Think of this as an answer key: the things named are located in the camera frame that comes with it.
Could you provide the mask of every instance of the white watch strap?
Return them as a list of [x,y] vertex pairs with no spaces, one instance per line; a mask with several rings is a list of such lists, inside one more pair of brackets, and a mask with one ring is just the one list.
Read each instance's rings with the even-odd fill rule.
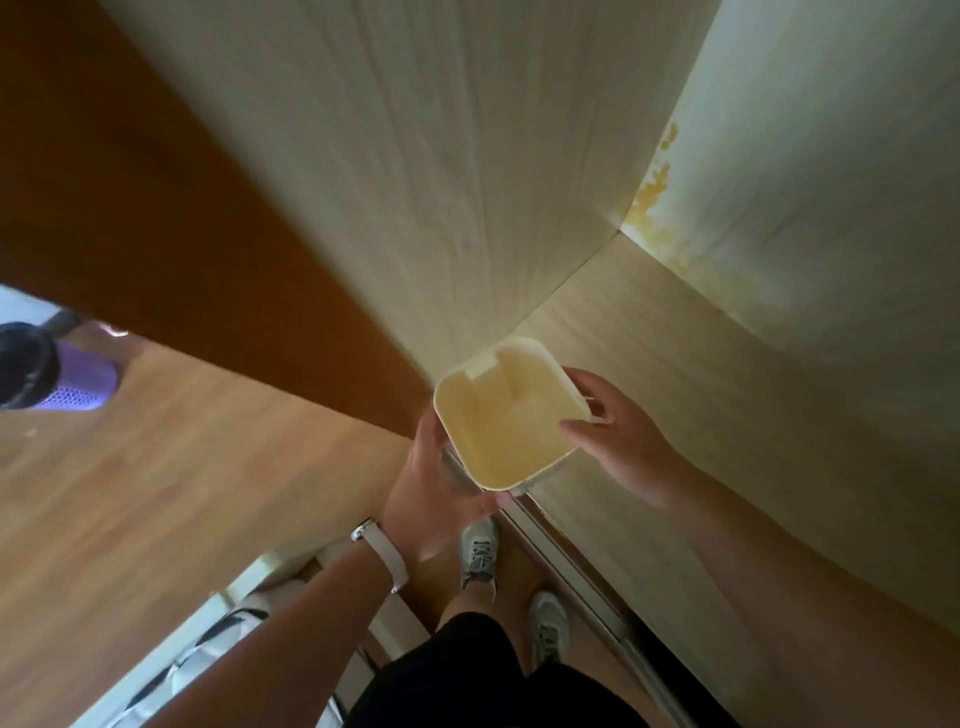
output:
[[370,544],[370,547],[376,551],[377,555],[383,559],[383,563],[390,570],[390,575],[394,578],[393,593],[396,594],[400,587],[407,583],[407,565],[403,563],[403,557],[396,550],[396,546],[390,543],[387,535],[380,530],[376,521],[370,521],[364,527],[360,538]]

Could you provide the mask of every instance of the wristwatch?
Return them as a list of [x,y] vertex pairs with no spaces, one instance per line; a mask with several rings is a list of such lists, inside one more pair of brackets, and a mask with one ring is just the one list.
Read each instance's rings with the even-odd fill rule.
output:
[[366,519],[353,529],[350,540],[359,541],[360,539],[370,544],[370,548],[376,551],[376,555],[383,559],[383,563],[394,578],[392,594],[396,594],[409,578],[407,576],[407,565],[403,563],[400,552],[396,550],[396,546],[390,543],[390,539],[380,530],[380,526],[376,524],[374,519]]

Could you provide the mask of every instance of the plastic container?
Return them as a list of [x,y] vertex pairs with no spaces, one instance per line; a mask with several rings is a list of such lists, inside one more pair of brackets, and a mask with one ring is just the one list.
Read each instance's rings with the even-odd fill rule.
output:
[[117,386],[114,363],[32,324],[0,325],[0,408],[88,410]]
[[488,491],[526,491],[574,448],[560,420],[587,400],[539,341],[508,339],[445,376],[434,407],[467,475]]

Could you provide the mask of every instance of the white sneaker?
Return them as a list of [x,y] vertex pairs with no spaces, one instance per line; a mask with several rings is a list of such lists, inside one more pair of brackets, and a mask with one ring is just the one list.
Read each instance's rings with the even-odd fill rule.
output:
[[493,584],[496,594],[496,548],[500,533],[493,519],[478,521],[460,534],[460,588],[471,581]]
[[537,592],[527,617],[533,642],[533,669],[545,662],[562,663],[570,649],[566,609],[552,592]]

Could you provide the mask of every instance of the hand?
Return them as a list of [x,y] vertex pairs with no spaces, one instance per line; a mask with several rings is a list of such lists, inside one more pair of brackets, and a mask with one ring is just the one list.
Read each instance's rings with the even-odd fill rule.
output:
[[663,506],[686,461],[666,441],[650,415],[601,376],[564,367],[590,411],[605,422],[563,420],[561,432],[620,485],[653,506]]
[[447,442],[431,403],[420,418],[407,462],[378,519],[408,566],[436,556],[467,526],[513,500],[506,492],[456,495],[453,476],[440,460]]

